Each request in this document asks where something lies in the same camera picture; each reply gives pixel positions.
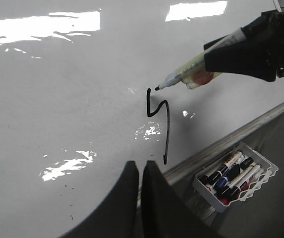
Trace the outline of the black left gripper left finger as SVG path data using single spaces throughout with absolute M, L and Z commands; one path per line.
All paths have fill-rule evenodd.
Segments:
M 139 172 L 134 161 L 126 162 L 116 184 L 102 203 L 63 238 L 130 238 L 133 234 Z

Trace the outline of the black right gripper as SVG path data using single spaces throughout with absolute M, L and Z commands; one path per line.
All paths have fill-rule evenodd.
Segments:
M 273 1 L 276 10 L 234 32 L 204 45 L 205 69 L 243 74 L 275 81 L 284 77 L 284 0 Z

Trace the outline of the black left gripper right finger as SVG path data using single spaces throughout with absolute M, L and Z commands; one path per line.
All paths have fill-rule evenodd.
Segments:
M 220 237 L 185 206 L 155 161 L 148 161 L 143 172 L 141 215 L 146 238 Z

